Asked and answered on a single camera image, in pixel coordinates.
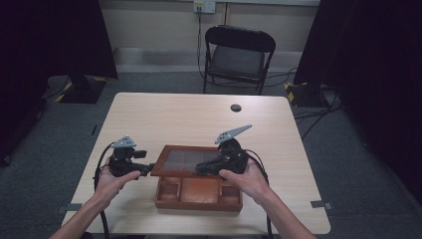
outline metal bracket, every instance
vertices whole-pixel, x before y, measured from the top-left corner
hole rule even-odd
[[[117,140],[115,143],[111,145],[112,148],[135,147],[135,146],[136,146],[136,143],[128,135]]]
[[[227,141],[236,135],[239,135],[241,132],[245,131],[246,129],[252,127],[252,125],[249,123],[245,126],[237,127],[235,129],[231,129],[228,131],[222,131],[220,132],[220,135],[218,135],[217,139],[215,139],[215,144],[218,144],[220,142]]]

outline forearm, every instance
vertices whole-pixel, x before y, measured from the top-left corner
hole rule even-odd
[[[94,219],[103,211],[103,208],[106,208],[106,202],[92,197],[50,239],[81,238]]]
[[[267,212],[283,239],[316,238],[272,189],[269,189],[257,202]]]

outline power outlet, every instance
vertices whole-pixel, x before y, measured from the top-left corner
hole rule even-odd
[[[204,1],[193,1],[193,12],[205,13]]]
[[[215,13],[215,1],[194,1],[193,12]]]

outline baseboard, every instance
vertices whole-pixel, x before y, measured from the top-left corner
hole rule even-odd
[[[196,50],[158,50],[117,48],[113,51],[116,69],[127,72],[197,72]],[[203,71],[205,51],[201,51],[200,68]],[[302,52],[276,52],[269,72],[287,72],[298,66]]]

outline black controller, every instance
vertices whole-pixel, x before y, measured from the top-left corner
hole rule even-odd
[[[112,156],[109,158],[108,166],[112,175],[116,177],[124,176],[132,171],[140,171],[141,176],[146,176],[152,170],[155,163],[149,165],[134,163],[131,158],[144,158],[145,150],[136,151],[136,145],[130,137],[124,137],[111,147],[114,148]]]
[[[249,155],[235,139],[223,141],[218,145],[220,154],[211,160],[196,164],[195,171],[198,175],[218,175],[221,169],[235,173],[243,173],[248,163]]]

